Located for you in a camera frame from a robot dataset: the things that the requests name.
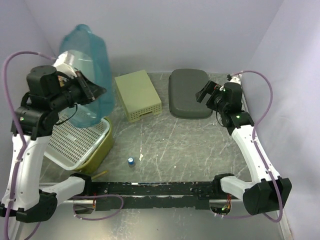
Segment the dark grey basin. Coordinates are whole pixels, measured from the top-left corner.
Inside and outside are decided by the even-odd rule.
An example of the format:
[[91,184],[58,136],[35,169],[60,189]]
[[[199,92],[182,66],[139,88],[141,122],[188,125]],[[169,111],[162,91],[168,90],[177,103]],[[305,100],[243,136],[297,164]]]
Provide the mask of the dark grey basin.
[[209,81],[205,71],[182,68],[174,70],[168,79],[170,113],[179,119],[199,120],[212,115],[205,104],[197,102],[196,93]]

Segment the white perforated basket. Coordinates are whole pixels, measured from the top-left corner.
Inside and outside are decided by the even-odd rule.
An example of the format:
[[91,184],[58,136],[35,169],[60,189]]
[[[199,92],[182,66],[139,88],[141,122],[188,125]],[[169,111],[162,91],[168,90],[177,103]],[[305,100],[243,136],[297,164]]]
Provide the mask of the white perforated basket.
[[102,142],[110,129],[106,120],[88,128],[70,122],[55,126],[44,156],[67,171],[76,171]]

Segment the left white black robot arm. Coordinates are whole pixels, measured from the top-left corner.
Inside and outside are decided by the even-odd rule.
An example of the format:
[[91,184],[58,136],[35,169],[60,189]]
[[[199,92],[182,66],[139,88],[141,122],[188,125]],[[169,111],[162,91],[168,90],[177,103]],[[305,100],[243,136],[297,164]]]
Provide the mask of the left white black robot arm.
[[81,71],[67,77],[64,85],[59,82],[62,76],[54,66],[41,65],[26,77],[29,90],[13,112],[13,159],[8,191],[0,203],[3,217],[15,217],[23,223],[44,222],[64,201],[74,196],[86,200],[93,195],[92,179],[82,173],[74,173],[53,187],[40,189],[44,153],[53,128],[60,124],[59,113],[90,104],[106,92]]

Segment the pale green perforated basket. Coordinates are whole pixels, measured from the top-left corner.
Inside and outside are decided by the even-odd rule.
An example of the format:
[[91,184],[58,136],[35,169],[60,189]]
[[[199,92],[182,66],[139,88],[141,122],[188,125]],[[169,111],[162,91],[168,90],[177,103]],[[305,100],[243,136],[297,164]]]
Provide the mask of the pale green perforated basket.
[[117,76],[115,84],[128,122],[162,113],[162,101],[145,70]]

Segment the teal transparent basin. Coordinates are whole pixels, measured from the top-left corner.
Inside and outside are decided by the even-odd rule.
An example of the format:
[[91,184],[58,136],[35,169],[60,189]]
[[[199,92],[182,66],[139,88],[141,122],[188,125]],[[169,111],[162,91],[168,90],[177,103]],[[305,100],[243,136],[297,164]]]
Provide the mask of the teal transparent basin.
[[109,116],[115,106],[112,72],[105,41],[95,35],[89,26],[79,24],[63,38],[59,53],[73,55],[72,68],[81,71],[92,83],[106,89],[106,93],[94,102],[78,105],[77,112],[70,108],[64,111],[68,116],[74,114],[70,123],[75,127],[92,127]]

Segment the large olive green container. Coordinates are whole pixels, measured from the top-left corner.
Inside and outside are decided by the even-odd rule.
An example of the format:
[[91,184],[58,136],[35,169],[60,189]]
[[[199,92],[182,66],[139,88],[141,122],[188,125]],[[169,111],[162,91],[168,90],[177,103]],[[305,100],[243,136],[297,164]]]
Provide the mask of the large olive green container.
[[75,170],[76,172],[80,172],[86,175],[90,175],[96,172],[114,146],[115,141],[113,138],[112,122],[108,117],[104,117],[103,120],[106,120],[109,123],[109,130],[107,134],[102,139],[102,142],[98,145],[98,147],[89,156],[86,162]]

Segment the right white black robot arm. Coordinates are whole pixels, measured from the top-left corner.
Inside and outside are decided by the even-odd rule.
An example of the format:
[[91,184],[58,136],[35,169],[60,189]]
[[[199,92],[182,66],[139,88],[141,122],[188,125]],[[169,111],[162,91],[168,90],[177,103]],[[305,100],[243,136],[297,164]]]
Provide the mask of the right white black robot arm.
[[251,216],[282,212],[292,183],[281,177],[263,150],[254,131],[255,123],[243,110],[241,84],[232,80],[224,85],[208,81],[196,93],[197,102],[202,102],[206,95],[209,99],[205,105],[220,114],[222,126],[239,147],[251,177],[251,182],[246,182],[231,173],[216,175],[212,181],[213,195],[218,199],[228,194],[238,198]]

